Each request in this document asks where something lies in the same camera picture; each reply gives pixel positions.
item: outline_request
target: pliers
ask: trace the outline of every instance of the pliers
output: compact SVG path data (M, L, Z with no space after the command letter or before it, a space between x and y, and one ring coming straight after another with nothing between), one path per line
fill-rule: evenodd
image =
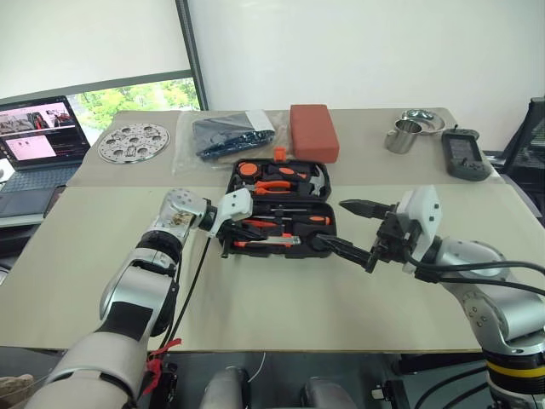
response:
M247 185L244 183L243 187L246 187L255 194L291 193L291 183L288 181L257 181L254 185ZM288 190L269 190L275 187L281 187Z

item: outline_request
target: laptop screen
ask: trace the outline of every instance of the laptop screen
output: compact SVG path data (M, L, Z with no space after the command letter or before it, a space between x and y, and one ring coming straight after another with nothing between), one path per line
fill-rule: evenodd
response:
M88 150L65 96L0 106L0 151L14 169L78 163Z

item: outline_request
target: perforated metal plate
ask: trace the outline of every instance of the perforated metal plate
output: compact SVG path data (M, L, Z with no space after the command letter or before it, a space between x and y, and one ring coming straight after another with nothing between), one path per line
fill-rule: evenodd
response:
M106 134L98 149L106 162L132 164L153 158L169 141L169 132L162 126L131 124Z

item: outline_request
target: metal cylinder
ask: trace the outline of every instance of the metal cylinder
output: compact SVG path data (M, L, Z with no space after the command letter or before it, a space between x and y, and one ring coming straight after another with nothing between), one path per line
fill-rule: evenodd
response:
M384 146L393 153L407 153L415 143L415 139L422 127L415 121L409 119L399 119L394 125L394 129L387 133Z

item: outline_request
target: red cable tie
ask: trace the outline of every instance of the red cable tie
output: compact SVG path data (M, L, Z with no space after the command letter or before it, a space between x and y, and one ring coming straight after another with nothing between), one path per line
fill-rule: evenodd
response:
M147 395L147 394L151 393L157 387L157 385L159 384L159 379L161 378L161 369L163 367L163 360L162 359L153 358L152 360L150 360L150 357L154 356L154 355L164 354L170 348L174 347L175 345L180 345L180 344L181 344L181 339L180 338L173 339L172 341L167 343L164 347L162 347L162 348L160 348L160 349L158 349L156 351L153 351L148 355L147 362L146 362L146 370L153 374L153 378L152 378L152 381L150 382L150 384L147 385L147 387L144 389L144 392L143 392L144 395Z

